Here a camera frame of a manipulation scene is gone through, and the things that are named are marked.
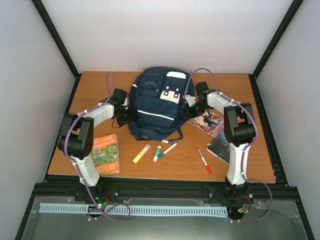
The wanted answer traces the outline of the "navy blue backpack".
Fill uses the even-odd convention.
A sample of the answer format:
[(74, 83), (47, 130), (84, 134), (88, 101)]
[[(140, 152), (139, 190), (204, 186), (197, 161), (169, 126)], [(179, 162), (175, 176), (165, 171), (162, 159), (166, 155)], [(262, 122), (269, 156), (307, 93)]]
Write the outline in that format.
[(137, 110), (137, 118), (128, 123), (137, 141), (162, 141), (178, 132), (188, 120), (183, 110), (184, 96), (196, 97), (191, 75), (183, 70), (155, 66), (145, 69), (131, 85), (129, 105)]

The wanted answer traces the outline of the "pink shakespeare book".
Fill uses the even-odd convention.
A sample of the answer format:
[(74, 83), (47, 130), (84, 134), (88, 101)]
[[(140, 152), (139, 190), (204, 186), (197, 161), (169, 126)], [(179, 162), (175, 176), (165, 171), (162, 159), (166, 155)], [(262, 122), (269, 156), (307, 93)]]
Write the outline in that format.
[(189, 122), (213, 138), (216, 138), (224, 129), (224, 119), (212, 109), (208, 109), (202, 115), (190, 119)]

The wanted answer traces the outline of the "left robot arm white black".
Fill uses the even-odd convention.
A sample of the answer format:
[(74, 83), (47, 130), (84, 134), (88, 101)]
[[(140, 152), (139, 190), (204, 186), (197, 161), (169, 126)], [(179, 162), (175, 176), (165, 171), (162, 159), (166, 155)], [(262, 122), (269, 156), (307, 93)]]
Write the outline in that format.
[(88, 186), (86, 195), (92, 201), (99, 201), (104, 195), (104, 188), (97, 184), (100, 175), (91, 158), (94, 128), (109, 119), (116, 120), (117, 125), (122, 127), (137, 117), (137, 109), (129, 106), (128, 93), (118, 88), (112, 95), (90, 109), (64, 115), (57, 147), (71, 160), (79, 175), (80, 183)]

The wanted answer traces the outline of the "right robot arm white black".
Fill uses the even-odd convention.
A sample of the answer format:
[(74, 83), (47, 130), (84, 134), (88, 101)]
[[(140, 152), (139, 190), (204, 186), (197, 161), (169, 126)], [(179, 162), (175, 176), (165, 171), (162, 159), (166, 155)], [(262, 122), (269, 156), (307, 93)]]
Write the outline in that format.
[(247, 193), (247, 162), (251, 145), (257, 140), (258, 128), (252, 105), (240, 103), (224, 95), (222, 91), (209, 89), (205, 81), (195, 86), (198, 101), (188, 95), (190, 84), (183, 93), (185, 106), (182, 116), (189, 120), (213, 108), (223, 114), (224, 136), (230, 147), (229, 167), (225, 178), (224, 198), (234, 203)]

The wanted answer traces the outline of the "dark blue Wuthering Heights book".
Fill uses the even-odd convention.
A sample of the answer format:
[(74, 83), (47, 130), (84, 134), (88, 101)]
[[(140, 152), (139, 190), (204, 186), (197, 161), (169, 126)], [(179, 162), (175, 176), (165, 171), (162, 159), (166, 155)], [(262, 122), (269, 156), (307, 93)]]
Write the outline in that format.
[(216, 138), (207, 145), (206, 149), (225, 164), (230, 164), (230, 143), (225, 137), (224, 130), (222, 130)]

